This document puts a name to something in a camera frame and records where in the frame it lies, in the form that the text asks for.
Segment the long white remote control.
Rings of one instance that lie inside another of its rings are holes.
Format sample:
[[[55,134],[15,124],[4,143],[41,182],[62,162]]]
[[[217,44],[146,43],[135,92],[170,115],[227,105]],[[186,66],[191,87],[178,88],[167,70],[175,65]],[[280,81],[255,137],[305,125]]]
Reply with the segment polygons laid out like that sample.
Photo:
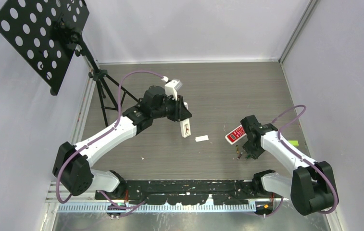
[[[183,138],[187,138],[191,135],[190,120],[185,119],[180,122],[181,135]]]

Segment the white battery cover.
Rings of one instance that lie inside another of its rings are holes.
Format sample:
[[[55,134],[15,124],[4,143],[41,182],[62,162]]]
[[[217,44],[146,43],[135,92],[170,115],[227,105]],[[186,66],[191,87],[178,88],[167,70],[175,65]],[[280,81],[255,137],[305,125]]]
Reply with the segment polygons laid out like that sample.
[[[208,140],[209,140],[208,135],[195,137],[195,142],[208,141]]]

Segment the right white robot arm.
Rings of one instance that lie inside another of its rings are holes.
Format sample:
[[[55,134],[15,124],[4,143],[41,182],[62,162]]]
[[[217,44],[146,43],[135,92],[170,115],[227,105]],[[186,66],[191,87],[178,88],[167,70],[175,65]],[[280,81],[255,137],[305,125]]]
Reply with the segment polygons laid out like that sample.
[[[256,116],[241,120],[247,137],[243,149],[251,159],[264,152],[272,154],[290,173],[279,175],[274,170],[254,174],[251,192],[258,197],[275,193],[288,198],[301,215],[331,213],[339,204],[331,165],[317,162],[291,145],[271,123],[261,124]]]

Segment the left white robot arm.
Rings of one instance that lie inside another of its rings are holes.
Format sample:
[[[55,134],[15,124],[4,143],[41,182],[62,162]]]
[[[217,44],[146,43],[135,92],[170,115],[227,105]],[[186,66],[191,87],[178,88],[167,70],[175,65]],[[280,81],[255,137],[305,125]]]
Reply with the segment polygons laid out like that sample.
[[[125,110],[102,131],[77,144],[61,144],[52,169],[53,175],[71,196],[96,190],[107,192],[113,199],[122,198],[126,190],[119,175],[114,171],[100,171],[92,167],[114,147],[149,128],[155,119],[165,117],[180,123],[184,138],[190,135],[188,120],[192,113],[183,96],[169,88],[151,86],[136,105]]]

